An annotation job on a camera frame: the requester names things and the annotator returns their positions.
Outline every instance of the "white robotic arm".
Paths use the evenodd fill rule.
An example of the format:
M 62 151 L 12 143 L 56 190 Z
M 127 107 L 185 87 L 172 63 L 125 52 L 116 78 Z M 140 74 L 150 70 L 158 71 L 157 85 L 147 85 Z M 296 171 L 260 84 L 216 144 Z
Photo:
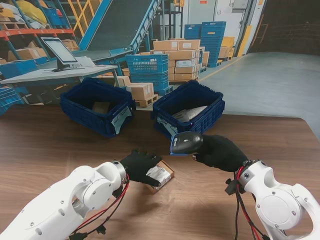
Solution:
M 271 240 L 318 240 L 320 205 L 302 185 L 290 186 L 275 180 L 274 171 L 262 161 L 245 167 L 239 183 L 256 198 L 256 212 Z M 304 212 L 313 222 L 313 231 L 304 236 L 287 236 L 283 230 L 296 226 Z
M 89 211 L 100 209 L 127 180 L 118 162 L 80 166 L 29 202 L 0 240 L 65 240 Z

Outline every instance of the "black barcode scanner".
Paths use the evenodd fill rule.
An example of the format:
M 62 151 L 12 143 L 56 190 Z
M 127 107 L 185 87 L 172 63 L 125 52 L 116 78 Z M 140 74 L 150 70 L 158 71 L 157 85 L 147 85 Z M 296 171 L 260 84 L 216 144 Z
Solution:
M 185 156 L 196 153 L 203 142 L 204 138 L 200 133 L 193 131 L 178 133 L 171 140 L 171 155 Z

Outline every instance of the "concrete floor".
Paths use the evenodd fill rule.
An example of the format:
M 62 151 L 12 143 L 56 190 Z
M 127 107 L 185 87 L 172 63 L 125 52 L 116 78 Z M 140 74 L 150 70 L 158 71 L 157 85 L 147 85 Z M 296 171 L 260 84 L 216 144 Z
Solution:
M 302 118 L 320 140 L 320 56 L 262 52 L 232 61 L 199 79 L 224 94 L 225 114 Z

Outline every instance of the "computer monitor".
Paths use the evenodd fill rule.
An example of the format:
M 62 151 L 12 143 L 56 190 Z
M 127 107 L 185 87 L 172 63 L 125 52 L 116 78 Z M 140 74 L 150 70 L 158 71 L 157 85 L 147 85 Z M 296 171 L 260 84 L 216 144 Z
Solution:
M 41 37 L 41 39 L 56 56 L 57 69 L 53 70 L 54 72 L 66 70 L 70 64 L 78 62 L 58 37 Z

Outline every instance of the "black glove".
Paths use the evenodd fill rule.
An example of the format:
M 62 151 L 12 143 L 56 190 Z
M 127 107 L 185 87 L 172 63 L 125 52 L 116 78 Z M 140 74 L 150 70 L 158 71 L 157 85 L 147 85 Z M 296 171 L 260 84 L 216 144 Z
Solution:
M 248 161 L 232 141 L 219 135 L 203 135 L 203 143 L 197 152 L 196 161 L 226 172 L 236 172 L 244 161 Z
M 146 152 L 137 152 L 134 150 L 129 156 L 120 162 L 124 166 L 130 180 L 158 187 L 160 182 L 146 174 L 149 169 L 155 167 L 161 159 L 162 158 L 160 156 L 156 156 L 153 153 L 148 154 Z

